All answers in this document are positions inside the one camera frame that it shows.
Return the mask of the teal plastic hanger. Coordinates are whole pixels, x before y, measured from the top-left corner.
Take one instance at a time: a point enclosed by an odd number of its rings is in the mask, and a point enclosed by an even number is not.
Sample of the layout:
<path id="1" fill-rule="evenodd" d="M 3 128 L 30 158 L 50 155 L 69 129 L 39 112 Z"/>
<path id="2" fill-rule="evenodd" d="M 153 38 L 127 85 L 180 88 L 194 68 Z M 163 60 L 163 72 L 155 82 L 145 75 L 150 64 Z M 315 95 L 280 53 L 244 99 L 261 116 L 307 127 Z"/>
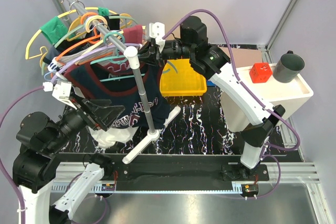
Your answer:
<path id="1" fill-rule="evenodd" d="M 140 31 L 140 32 L 127 31 L 126 29 L 112 30 L 108 32 L 107 35 L 104 35 L 104 37 L 102 38 L 102 42 L 107 43 L 108 36 L 112 36 L 112 35 L 120 37 L 122 42 L 129 42 L 129 43 L 135 42 L 135 45 L 139 45 L 140 47 L 142 47 L 143 42 L 144 42 L 145 32 L 144 31 Z M 118 49 L 116 49 L 113 52 L 112 56 L 110 55 L 111 55 L 110 52 L 107 53 L 106 55 L 101 55 L 99 58 L 97 58 L 96 60 L 93 60 L 91 63 L 106 61 L 107 63 L 121 65 L 122 63 L 127 62 L 127 58 Z M 147 65 L 156 66 L 156 67 L 164 67 L 165 65 L 165 63 L 155 62 L 154 60 L 151 60 L 151 59 L 145 59 L 145 58 L 141 59 L 141 57 L 139 57 L 139 61 L 140 63 L 145 63 Z"/>

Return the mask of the navy tank top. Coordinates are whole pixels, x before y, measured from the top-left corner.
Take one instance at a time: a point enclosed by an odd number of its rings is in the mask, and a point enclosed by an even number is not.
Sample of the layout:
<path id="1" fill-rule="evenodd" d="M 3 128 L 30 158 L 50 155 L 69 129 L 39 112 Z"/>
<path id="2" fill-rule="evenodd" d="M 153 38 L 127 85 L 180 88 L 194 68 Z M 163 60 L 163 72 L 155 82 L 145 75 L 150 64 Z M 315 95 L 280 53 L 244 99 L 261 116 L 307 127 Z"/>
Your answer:
<path id="1" fill-rule="evenodd" d="M 171 107 L 160 91 L 163 68 L 141 64 L 142 80 L 152 114 L 154 128 L 164 128 Z M 132 69 L 127 62 L 120 65 L 87 62 L 74 65 L 64 72 L 64 77 L 79 88 L 87 99 L 109 99 L 112 105 L 122 105 L 125 110 L 112 123 L 113 128 L 147 127 L 144 107 L 140 99 Z"/>

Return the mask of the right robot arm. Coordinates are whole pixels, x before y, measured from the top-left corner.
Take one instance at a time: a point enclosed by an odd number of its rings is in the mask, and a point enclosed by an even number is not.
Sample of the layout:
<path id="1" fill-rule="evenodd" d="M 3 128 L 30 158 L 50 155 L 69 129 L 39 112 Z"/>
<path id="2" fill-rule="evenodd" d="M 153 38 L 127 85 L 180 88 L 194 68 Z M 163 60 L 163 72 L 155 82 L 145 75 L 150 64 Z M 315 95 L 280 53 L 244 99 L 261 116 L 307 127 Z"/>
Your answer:
<path id="1" fill-rule="evenodd" d="M 218 86 L 242 110 L 248 123 L 238 129 L 244 139 L 238 167 L 239 176 L 250 180 L 257 174 L 263 148 L 269 135 L 282 120 L 286 109 L 264 101 L 239 78 L 230 57 L 208 42 L 207 27 L 197 16 L 189 16 L 179 24 L 181 36 L 167 40 L 163 23 L 146 26 L 146 44 L 139 59 L 158 65 L 165 60 L 189 59 L 193 70 Z"/>

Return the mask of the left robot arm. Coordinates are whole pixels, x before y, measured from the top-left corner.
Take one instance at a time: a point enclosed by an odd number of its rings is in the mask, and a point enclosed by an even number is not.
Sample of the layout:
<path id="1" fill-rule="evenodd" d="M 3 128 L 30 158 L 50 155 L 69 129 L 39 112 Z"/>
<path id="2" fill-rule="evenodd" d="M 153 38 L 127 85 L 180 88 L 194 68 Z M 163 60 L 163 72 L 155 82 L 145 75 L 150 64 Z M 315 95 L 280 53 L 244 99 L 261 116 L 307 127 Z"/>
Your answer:
<path id="1" fill-rule="evenodd" d="M 76 95 L 70 97 L 70 102 L 70 109 L 57 122 L 43 112 L 27 115 L 16 135 L 22 147 L 13 163 L 13 182 L 22 194 L 20 205 L 28 223 L 71 223 L 94 185 L 115 174 L 109 156 L 92 154 L 75 183 L 58 201 L 49 203 L 60 165 L 59 151 L 86 127 L 107 130 L 125 109 L 112 105 L 110 100 L 88 100 Z"/>

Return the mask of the maroon white tank top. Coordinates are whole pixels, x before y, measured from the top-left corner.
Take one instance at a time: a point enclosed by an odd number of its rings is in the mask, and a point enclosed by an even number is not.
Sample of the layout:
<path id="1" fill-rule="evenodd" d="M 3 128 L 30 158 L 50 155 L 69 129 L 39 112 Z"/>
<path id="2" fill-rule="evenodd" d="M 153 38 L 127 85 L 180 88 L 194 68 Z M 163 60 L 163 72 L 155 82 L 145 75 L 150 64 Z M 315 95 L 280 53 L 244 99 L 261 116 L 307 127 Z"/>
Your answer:
<path id="1" fill-rule="evenodd" d="M 115 143 L 126 143 L 132 139 L 138 130 L 139 113 L 133 113 L 133 107 L 140 101 L 137 85 L 134 78 L 103 82 L 113 72 L 102 65 L 89 62 L 82 65 L 73 65 L 65 71 L 66 79 L 79 90 L 82 96 L 89 99 L 108 99 L 113 105 L 124 105 L 122 114 L 107 130 L 93 130 L 88 132 L 102 149 L 112 147 Z"/>

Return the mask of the lavender plastic hanger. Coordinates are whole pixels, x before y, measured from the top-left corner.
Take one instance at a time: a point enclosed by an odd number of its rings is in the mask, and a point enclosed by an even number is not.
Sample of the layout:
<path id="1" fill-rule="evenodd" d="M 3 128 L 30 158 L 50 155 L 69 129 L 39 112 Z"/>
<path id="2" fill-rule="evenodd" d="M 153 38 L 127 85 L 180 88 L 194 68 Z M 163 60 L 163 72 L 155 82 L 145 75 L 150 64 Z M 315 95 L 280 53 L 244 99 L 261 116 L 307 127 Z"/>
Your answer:
<path id="1" fill-rule="evenodd" d="M 115 45 L 110 44 L 107 46 L 96 47 L 94 49 L 83 50 L 73 55 L 62 56 L 58 60 L 56 60 L 55 57 L 51 64 L 54 64 L 56 67 L 62 67 L 72 66 L 77 63 L 84 63 L 88 60 L 92 60 L 95 56 L 102 56 L 105 53 L 111 52 L 113 48 L 115 48 Z"/>

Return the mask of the orange plastic hanger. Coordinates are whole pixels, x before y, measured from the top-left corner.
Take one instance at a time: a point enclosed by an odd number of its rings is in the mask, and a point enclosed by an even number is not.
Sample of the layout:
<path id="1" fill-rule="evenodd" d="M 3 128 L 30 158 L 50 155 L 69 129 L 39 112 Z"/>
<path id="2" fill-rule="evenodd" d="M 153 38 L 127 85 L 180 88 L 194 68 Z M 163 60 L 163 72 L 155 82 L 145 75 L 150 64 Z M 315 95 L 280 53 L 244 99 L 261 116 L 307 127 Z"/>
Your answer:
<path id="1" fill-rule="evenodd" d="M 75 54 L 77 49 L 79 50 L 79 52 L 83 50 L 87 50 L 87 49 L 94 49 L 103 43 L 102 42 L 103 37 L 104 37 L 104 34 L 101 32 L 100 37 L 97 37 L 96 40 L 94 40 L 93 38 L 85 38 L 85 39 L 79 40 L 75 44 L 63 50 L 58 56 L 56 56 L 56 60 L 60 59 L 62 56 L 65 56 L 67 53 Z"/>

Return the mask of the yellow plastic hanger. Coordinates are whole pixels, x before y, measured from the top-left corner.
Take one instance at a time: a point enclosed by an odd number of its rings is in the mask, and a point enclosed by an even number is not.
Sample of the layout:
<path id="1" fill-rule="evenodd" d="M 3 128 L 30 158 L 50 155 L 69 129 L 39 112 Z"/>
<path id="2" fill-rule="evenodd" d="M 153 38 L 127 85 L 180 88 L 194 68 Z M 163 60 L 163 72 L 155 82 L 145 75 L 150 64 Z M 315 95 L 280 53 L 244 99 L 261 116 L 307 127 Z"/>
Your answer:
<path id="1" fill-rule="evenodd" d="M 81 24 L 81 21 L 86 19 L 89 15 L 102 15 L 102 16 L 107 16 L 110 14 L 117 14 L 116 12 L 109 10 L 107 8 L 103 7 L 83 7 L 82 8 L 84 11 L 80 12 L 78 9 L 71 9 L 68 12 L 64 12 L 47 23 L 45 23 L 42 27 L 40 27 L 36 33 L 32 36 L 30 41 L 28 42 L 26 46 L 26 51 L 25 51 L 25 59 L 33 59 L 36 57 L 41 57 L 43 55 L 43 52 L 41 51 L 40 54 L 35 55 L 35 56 L 30 56 L 29 55 L 29 50 L 34 42 L 34 40 L 37 38 L 39 34 L 44 34 L 45 38 L 52 44 L 54 47 L 58 47 L 59 44 L 61 44 L 64 40 L 66 40 L 72 33 L 76 32 L 78 29 L 82 29 L 83 25 Z M 79 25 L 76 26 L 74 29 L 69 30 L 61 21 L 62 17 L 68 16 L 72 13 L 78 13 L 79 14 Z"/>

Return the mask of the yellow plastic tray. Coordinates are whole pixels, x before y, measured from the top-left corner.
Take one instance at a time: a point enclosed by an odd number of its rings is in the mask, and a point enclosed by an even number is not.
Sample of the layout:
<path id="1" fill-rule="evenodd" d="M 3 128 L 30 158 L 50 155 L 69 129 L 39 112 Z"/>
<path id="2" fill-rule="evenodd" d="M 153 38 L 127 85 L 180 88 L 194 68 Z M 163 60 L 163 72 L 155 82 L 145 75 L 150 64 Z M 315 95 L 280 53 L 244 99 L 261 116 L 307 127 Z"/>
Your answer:
<path id="1" fill-rule="evenodd" d="M 189 59 L 169 60 L 161 75 L 160 91 L 164 97 L 202 96 L 207 83 L 194 71 Z"/>

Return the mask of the metal clothes rack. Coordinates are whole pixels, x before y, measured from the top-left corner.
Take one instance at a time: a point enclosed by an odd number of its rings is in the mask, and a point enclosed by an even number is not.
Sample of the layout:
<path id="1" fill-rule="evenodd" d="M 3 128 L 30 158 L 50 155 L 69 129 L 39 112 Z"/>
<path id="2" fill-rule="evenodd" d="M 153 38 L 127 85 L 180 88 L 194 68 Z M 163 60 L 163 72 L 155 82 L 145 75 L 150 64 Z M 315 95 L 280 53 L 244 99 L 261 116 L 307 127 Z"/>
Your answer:
<path id="1" fill-rule="evenodd" d="M 144 102 L 144 113 L 146 116 L 146 121 L 149 126 L 147 136 L 143 140 L 141 140 L 140 143 L 136 145 L 136 147 L 134 147 L 134 149 L 131 150 L 131 152 L 123 158 L 122 161 L 124 164 L 130 164 L 152 141 L 156 141 L 159 138 L 160 131 L 154 129 L 152 114 L 150 111 L 144 84 L 141 78 L 140 62 L 139 62 L 138 56 L 136 55 L 138 53 L 138 50 L 134 46 L 127 46 L 125 49 L 121 49 L 121 46 L 117 46 L 117 48 L 121 50 L 122 52 L 126 50 L 125 57 L 129 61 L 130 67 L 133 71 L 133 74 L 135 75 L 134 78 L 137 83 L 137 87 L 139 89 L 139 95 L 140 95 L 141 101 Z M 71 64 L 69 62 L 64 67 L 61 67 L 57 73 L 59 73 L 60 75 L 70 66 Z M 180 113 L 180 111 L 181 109 L 178 106 L 176 106 L 169 113 L 169 117 L 164 123 L 165 127 L 168 126 L 173 121 L 173 119 Z"/>

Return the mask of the pink board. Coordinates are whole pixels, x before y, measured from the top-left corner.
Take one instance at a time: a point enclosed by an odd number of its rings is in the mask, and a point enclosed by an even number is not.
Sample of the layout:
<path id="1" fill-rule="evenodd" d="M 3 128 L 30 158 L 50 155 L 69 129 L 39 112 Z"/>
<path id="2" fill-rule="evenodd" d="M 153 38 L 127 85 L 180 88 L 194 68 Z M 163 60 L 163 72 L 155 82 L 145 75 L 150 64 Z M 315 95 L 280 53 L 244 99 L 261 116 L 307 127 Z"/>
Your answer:
<path id="1" fill-rule="evenodd" d="M 256 49 L 232 48 L 235 67 L 249 67 L 255 63 L 262 62 L 262 52 Z"/>

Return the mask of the green garment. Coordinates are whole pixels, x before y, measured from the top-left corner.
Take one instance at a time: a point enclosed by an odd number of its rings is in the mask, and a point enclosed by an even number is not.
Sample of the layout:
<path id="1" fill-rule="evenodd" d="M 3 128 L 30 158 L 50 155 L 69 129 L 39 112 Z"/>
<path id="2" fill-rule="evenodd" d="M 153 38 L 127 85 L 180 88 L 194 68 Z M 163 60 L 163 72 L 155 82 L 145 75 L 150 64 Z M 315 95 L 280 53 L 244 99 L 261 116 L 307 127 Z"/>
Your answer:
<path id="1" fill-rule="evenodd" d="M 61 17 L 68 17 L 70 14 L 74 14 L 75 11 L 71 10 L 69 12 L 63 13 L 62 16 L 56 16 L 39 29 L 39 33 L 43 34 L 48 42 L 56 47 L 56 45 L 61 45 L 63 42 L 74 42 L 78 43 L 80 41 L 85 41 L 84 44 L 96 44 L 101 38 L 100 31 L 94 28 L 94 24 L 90 23 L 87 26 L 88 19 L 91 16 L 102 16 L 106 20 L 107 28 L 109 16 L 111 13 L 107 8 L 95 7 L 87 9 L 89 12 L 84 15 L 78 15 L 77 18 L 70 24 L 67 28 L 65 24 L 61 21 Z"/>

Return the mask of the red cube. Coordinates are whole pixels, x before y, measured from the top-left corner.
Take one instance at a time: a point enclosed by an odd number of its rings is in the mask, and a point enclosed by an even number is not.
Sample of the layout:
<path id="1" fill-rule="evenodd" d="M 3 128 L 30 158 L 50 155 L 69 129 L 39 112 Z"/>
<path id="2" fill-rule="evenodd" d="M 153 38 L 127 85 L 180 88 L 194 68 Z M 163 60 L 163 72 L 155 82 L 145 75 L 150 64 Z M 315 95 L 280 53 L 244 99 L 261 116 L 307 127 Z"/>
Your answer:
<path id="1" fill-rule="evenodd" d="M 249 71 L 252 83 L 265 83 L 272 76 L 272 69 L 269 63 L 255 63 Z"/>

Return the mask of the dark green mug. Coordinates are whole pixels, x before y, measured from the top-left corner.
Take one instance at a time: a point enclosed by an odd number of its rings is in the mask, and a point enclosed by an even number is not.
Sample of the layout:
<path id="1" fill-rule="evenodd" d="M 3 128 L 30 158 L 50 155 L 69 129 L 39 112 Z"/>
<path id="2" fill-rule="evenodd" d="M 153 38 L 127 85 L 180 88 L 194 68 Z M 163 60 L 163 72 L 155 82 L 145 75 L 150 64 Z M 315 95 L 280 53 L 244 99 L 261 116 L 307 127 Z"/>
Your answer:
<path id="1" fill-rule="evenodd" d="M 281 82 L 291 82 L 305 67 L 304 60 L 289 50 L 280 57 L 274 70 L 273 77 Z"/>

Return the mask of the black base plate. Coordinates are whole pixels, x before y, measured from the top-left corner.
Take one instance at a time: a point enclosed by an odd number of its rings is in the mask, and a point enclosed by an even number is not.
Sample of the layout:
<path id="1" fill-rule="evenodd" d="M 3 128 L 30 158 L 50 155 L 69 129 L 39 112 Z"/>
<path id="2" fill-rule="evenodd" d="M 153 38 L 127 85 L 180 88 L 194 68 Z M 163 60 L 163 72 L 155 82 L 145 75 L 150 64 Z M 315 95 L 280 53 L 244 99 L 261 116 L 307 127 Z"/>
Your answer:
<path id="1" fill-rule="evenodd" d="M 122 154 L 108 156 L 111 163 L 102 180 L 116 182 L 119 193 L 214 193 L 232 190 L 233 182 L 269 181 L 266 165 L 249 172 L 239 156 L 144 154 L 130 164 L 122 162 Z"/>

